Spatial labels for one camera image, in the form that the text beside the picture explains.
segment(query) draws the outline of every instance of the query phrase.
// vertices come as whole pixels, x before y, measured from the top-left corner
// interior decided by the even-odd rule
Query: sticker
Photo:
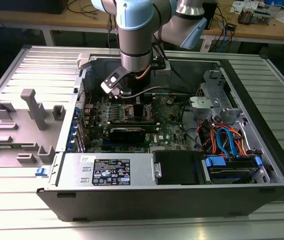
[[[95,156],[82,157],[94,157],[93,185],[111,186],[131,184],[129,159],[95,159]]]
[[[88,163],[94,161],[96,156],[81,155],[81,163]]]

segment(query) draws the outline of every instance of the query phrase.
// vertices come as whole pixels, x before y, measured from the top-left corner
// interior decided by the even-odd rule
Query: metal frame
[[[103,27],[83,27],[83,26],[62,26],[62,25],[45,25],[45,24],[24,24],[24,23],[3,23],[8,28],[18,29],[39,29],[43,32],[47,46],[55,46],[55,41],[52,31],[71,31],[71,32],[84,32],[84,33],[107,33],[107,29]],[[200,38],[204,39],[201,47],[201,52],[208,52],[212,41],[218,39],[219,35],[203,34]],[[257,38],[257,37],[243,37],[233,36],[235,42],[249,42],[249,43],[267,43],[267,44],[284,44],[284,39],[272,38]]]

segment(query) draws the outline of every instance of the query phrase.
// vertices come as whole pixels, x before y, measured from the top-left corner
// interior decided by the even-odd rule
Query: workbench
[[[89,4],[90,0],[83,1],[83,4]],[[237,23],[238,15],[230,14],[230,5],[233,0],[219,0],[222,15],[228,22],[236,24],[233,41],[284,44],[284,23],[271,19],[268,25],[250,24],[242,25]],[[80,11],[79,4],[71,6],[75,11]],[[61,15],[47,13],[29,13],[0,11],[0,21],[9,28],[40,29],[43,31],[46,44],[54,46],[52,31],[74,31],[86,33],[107,33],[106,25],[108,15],[104,12],[97,12],[97,20],[87,17],[80,13],[74,13],[67,9]],[[201,51],[207,52],[211,42],[221,34],[218,23],[213,21],[210,30],[205,30],[201,36],[204,39]]]
[[[117,49],[33,46],[22,49],[0,80],[0,102],[26,108],[23,88],[34,88],[46,109],[64,105],[79,72],[79,54]],[[168,57],[218,56],[229,60],[284,150],[284,77],[267,59],[250,54],[167,51]],[[63,95],[55,98],[52,95]],[[284,202],[269,203],[249,216],[130,221],[62,222],[36,195],[48,178],[37,167],[0,167],[0,239],[284,239]]]

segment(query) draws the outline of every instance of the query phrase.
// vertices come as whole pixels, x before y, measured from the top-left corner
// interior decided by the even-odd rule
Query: metal bracket
[[[161,163],[159,162],[154,163],[154,175],[157,179],[162,177]]]

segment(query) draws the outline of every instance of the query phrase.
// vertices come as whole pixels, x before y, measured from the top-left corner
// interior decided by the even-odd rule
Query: slotted metal surface
[[[33,86],[41,94],[59,94],[67,98],[71,83],[65,76],[77,75],[76,58],[79,53],[101,51],[100,49],[33,47],[23,53],[16,69],[7,78],[9,85],[0,91],[4,94],[19,94],[21,88]],[[168,53],[168,56],[184,55],[229,59],[239,74],[246,89],[260,109],[284,149],[284,83],[267,61],[255,55]],[[52,80],[11,80],[17,74],[55,74]],[[15,95],[13,103],[22,106]],[[44,102],[46,108],[55,103]],[[36,168],[0,168],[0,238],[6,239],[200,239],[200,240],[244,240],[284,239],[284,202],[272,202],[249,216],[230,218],[188,218],[113,222],[62,222],[37,197],[35,190],[47,178],[35,178]]]
[[[230,63],[284,150],[284,77],[268,60]]]

